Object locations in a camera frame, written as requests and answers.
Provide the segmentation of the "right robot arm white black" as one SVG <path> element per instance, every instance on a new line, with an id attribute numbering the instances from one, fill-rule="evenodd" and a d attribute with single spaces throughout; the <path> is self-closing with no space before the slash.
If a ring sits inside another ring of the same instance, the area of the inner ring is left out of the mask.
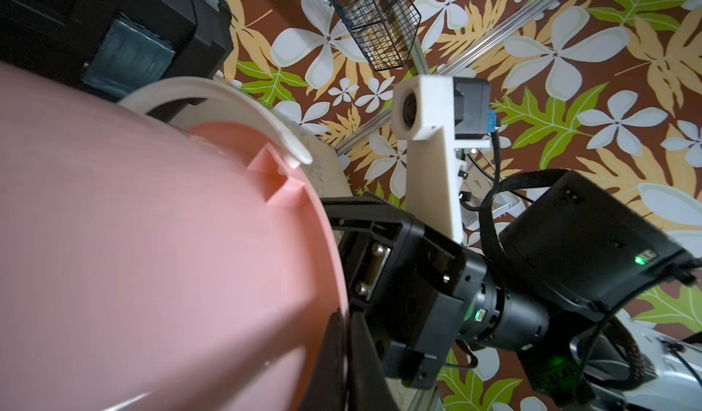
<path id="1" fill-rule="evenodd" d="M 350 407 L 390 407 L 381 378 L 429 389 L 454 347 L 516 354 L 564 410 L 698 410 L 701 347 L 619 318 L 701 262 L 599 186 L 563 169 L 502 192 L 544 193 L 503 231 L 479 214 L 482 251 L 374 195 L 327 198 L 351 310 Z"/>

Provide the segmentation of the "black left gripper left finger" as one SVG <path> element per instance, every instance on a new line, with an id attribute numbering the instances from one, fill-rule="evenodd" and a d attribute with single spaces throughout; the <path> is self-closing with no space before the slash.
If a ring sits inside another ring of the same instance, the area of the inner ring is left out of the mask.
<path id="1" fill-rule="evenodd" d="M 346 407 L 346 339 L 344 317 L 334 312 L 328 321 L 312 378 L 313 410 L 344 410 Z"/>

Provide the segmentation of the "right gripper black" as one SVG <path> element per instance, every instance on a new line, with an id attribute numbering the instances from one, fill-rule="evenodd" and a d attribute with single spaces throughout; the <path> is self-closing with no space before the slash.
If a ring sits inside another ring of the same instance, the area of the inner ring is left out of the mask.
<path id="1" fill-rule="evenodd" d="M 544 340 L 546 307 L 506 268 L 374 195 L 322 204 L 384 376 L 427 389 L 458 341 L 520 352 Z"/>

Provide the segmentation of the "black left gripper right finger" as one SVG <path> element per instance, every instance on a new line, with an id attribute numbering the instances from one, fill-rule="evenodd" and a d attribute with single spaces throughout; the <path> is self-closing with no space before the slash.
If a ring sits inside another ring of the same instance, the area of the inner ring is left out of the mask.
<path id="1" fill-rule="evenodd" d="M 398 411 L 362 312 L 353 312 L 350 317 L 347 348 L 348 409 Z"/>

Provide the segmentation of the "pink plastic bucket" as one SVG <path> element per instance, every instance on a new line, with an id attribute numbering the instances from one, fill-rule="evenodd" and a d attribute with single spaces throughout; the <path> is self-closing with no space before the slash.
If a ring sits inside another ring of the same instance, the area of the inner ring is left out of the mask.
<path id="1" fill-rule="evenodd" d="M 336 239 L 306 165 L 226 110 L 3 65 L 3 409 L 299 406 L 347 311 Z"/>

